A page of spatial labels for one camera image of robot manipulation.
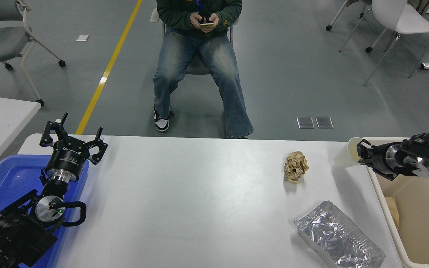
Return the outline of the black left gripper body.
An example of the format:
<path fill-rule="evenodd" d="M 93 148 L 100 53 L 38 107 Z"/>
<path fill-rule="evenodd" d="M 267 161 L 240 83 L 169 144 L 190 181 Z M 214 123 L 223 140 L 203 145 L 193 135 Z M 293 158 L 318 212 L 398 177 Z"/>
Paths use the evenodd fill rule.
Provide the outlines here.
<path fill-rule="evenodd" d="M 65 142 L 56 142 L 45 173 L 46 175 L 53 175 L 57 170 L 64 170 L 72 175 L 81 175 L 88 158 L 88 149 L 82 149 L 80 145 L 72 148 Z"/>

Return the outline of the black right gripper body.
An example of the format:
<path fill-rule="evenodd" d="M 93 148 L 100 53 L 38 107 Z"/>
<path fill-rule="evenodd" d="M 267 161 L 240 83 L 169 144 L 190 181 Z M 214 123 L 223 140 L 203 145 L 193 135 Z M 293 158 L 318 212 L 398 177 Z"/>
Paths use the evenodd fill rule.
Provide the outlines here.
<path fill-rule="evenodd" d="M 367 166 L 371 167 L 376 174 L 389 181 L 393 181 L 395 179 L 395 174 L 392 173 L 392 170 L 386 161 L 387 151 L 391 146 L 393 146 L 393 144 L 382 144 L 378 146 L 372 145 L 368 153 L 370 160 L 367 163 Z"/>

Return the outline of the person's left hand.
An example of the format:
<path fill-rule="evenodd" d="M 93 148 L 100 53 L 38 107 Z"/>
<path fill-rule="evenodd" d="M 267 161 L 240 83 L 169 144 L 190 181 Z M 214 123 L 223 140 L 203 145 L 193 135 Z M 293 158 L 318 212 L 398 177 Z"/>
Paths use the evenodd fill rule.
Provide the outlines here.
<path fill-rule="evenodd" d="M 216 13 L 212 13 L 210 15 L 210 17 L 208 17 L 208 20 L 211 22 L 210 25 L 201 25 L 201 30 L 204 33 L 208 33 L 208 32 L 214 31 L 217 28 L 218 24 L 219 24 L 219 17 L 218 17 L 218 15 Z"/>

